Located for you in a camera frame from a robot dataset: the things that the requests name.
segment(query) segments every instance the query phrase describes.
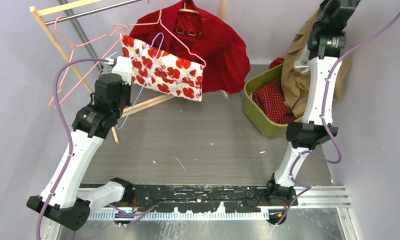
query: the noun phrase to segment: gray floor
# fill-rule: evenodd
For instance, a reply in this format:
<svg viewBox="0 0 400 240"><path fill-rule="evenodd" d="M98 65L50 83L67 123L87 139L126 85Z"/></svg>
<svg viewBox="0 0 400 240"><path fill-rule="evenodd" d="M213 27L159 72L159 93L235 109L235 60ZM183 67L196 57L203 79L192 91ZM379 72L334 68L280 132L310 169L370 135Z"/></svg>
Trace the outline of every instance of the gray floor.
<svg viewBox="0 0 400 240"><path fill-rule="evenodd" d="M266 70L254 65L246 79ZM139 89L133 87L133 99ZM145 89L140 102L158 95ZM118 134L121 143L109 134L83 183L121 177L138 184L265 185L287 149L284 135L263 137L244 115L241 93L228 100L206 93L202 102L174 98L131 115ZM331 185L326 163L312 156L298 179Z"/></svg>

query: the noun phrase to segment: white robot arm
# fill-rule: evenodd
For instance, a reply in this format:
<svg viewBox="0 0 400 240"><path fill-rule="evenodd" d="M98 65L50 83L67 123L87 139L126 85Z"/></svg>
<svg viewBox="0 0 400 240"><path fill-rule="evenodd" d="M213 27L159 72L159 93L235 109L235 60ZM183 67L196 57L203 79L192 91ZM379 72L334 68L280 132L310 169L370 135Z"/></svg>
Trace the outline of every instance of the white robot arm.
<svg viewBox="0 0 400 240"><path fill-rule="evenodd" d="M113 66L111 73L99 77L95 82L91 102L76 114L71 132L73 154L44 212L45 217L73 231L84 225L90 212L122 200L131 202L134 198L133 185L120 178L113 178L91 191L78 192L94 154L110 129L116 125L124 107L131 105L131 59L119 56L117 59L109 59L109 63ZM30 209L41 212L67 161L69 147L64 151L45 189L27 201L26 205Z"/></svg>
<svg viewBox="0 0 400 240"><path fill-rule="evenodd" d="M324 0L320 4L322 11L312 27L307 44L311 73L307 106L301 122L288 124L287 151L280 167L266 185L271 203L290 203L295 199L293 179L296 179L303 161L308 156L307 152L330 140L323 126L323 118L328 131L333 136L338 133L338 128L333 126L332 103L341 61L335 66L329 79L328 77L338 58L346 51L346 34L343 29L359 2L360 0Z"/></svg>

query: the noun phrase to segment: green basket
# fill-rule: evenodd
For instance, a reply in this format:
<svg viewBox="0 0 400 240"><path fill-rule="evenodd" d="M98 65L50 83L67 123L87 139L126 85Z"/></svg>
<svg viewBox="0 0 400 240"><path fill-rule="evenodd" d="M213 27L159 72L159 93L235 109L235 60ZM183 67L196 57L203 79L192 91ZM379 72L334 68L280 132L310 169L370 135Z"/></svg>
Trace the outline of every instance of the green basket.
<svg viewBox="0 0 400 240"><path fill-rule="evenodd" d="M242 97L242 110L247 117L253 122L260 133L268 138L276 138L285 133L288 124L278 124L271 121L258 105L252 100L250 95L257 89L267 85L270 82L281 79L283 65L280 64L259 76L256 76L244 84L244 94Z"/></svg>

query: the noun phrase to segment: white wall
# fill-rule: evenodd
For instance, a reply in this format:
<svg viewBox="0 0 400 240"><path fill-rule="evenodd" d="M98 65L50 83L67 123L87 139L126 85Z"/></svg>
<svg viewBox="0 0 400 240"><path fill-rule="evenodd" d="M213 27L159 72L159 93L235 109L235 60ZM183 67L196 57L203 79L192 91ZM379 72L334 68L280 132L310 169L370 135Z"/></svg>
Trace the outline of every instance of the white wall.
<svg viewBox="0 0 400 240"><path fill-rule="evenodd" d="M35 239L38 215L26 201L47 185L67 144L57 113L48 108L53 77L65 61L29 11L32 5L42 9L56 4L0 1L0 240ZM77 39L69 24L62 29ZM82 50L75 58L87 56ZM75 82L75 75L68 80ZM80 86L63 104L69 124L88 101L88 92Z"/></svg>
<svg viewBox="0 0 400 240"><path fill-rule="evenodd" d="M107 0L75 9L76 13L119 3ZM164 7L178 0L163 0ZM196 6L216 16L220 14L220 0L195 0ZM316 11L321 0L228 0L225 22L242 37L247 45L247 55L252 64L270 64L277 57L284 57L295 34ZM88 38L95 39L113 31L113 24L134 24L142 16L160 8L159 0L146 0L99 12L81 18ZM93 43L97 54L103 55L118 39L117 35ZM116 47L111 52L122 52Z"/></svg>
<svg viewBox="0 0 400 240"><path fill-rule="evenodd" d="M362 1L348 22L348 45L370 37L400 10L400 0ZM346 186L364 240L400 239L400 20L352 54L334 125L344 160L330 169ZM332 143L324 146L335 160Z"/></svg>

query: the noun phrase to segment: wooden drying rack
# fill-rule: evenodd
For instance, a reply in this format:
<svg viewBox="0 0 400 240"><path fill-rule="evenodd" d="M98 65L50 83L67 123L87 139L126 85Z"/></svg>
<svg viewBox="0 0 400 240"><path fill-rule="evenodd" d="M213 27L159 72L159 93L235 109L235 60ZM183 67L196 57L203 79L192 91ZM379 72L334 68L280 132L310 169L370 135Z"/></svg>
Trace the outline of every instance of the wooden drying rack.
<svg viewBox="0 0 400 240"><path fill-rule="evenodd" d="M53 31L48 27L49 25L54 24L55 21L54 20L52 20L52 21L44 21L43 16L59 13L59 12L66 11L66 10L72 10L74 8L77 8L77 7L82 7L82 6L85 6L85 5L89 5L89 4L96 3L96 2L101 2L101 1L104 1L104 0L78 0L78 1L70 2L70 3L66 3L66 4L63 4L63 5L58 5L58 6L42 9L42 10L37 10L35 8L35 6L31 6L29 8L29 10L30 10L32 16L35 18L36 22L39 24L39 26L45 32L47 37L51 40L53 45L56 47L56 49L58 50L60 55L64 58L64 60L66 62L69 62L69 59L70 59L69 54L65 51L63 46L57 40L57 38L56 38L55 34L53 33ZM71 20L71 19L80 18L80 17L83 17L83 16L99 13L99 12L102 12L102 11L105 11L105 10L117 8L117 7L120 7L120 6L124 6L124 5L127 5L127 4L139 2L139 1L141 1L141 0L123 1L123 2L112 4L112 5L109 5L109 6L104 6L104 7L100 7L100 8L94 9L94 10L89 10L89 11L78 13L78 14L75 14L75 15L63 17L63 18L59 19L57 22L60 23L60 22ZM222 20L224 20L226 5L227 5L227 0L221 0L220 18ZM78 77L78 79L81 80L82 79L82 74L79 71L79 69L75 65L72 65L71 68L72 68L73 72L75 73L75 75ZM88 83L85 81L85 79L82 80L82 84L83 84L83 86L86 88L86 90L89 93L93 92L93 89L90 87L90 85L88 85ZM227 92L225 92L224 90L220 90L220 92L222 93L222 95L223 95L223 97L225 99L228 99ZM163 94L163 95L154 97L152 99L149 99L147 101L144 101L142 103L136 104L133 107L131 112L130 112L131 108L127 107L127 108L125 108L123 110L123 114L122 114L122 116L120 118L125 118L128 115L132 115L132 114L138 113L139 111L142 111L144 109L148 109L150 107L153 107L153 106L155 106L157 104L163 103L163 102L165 102L167 100L170 100L170 99L173 99L173 98L174 98L174 96L172 96L172 95ZM118 137L118 133L116 131L116 127L112 127L111 131L113 133L114 141L118 144L119 143L119 137Z"/></svg>

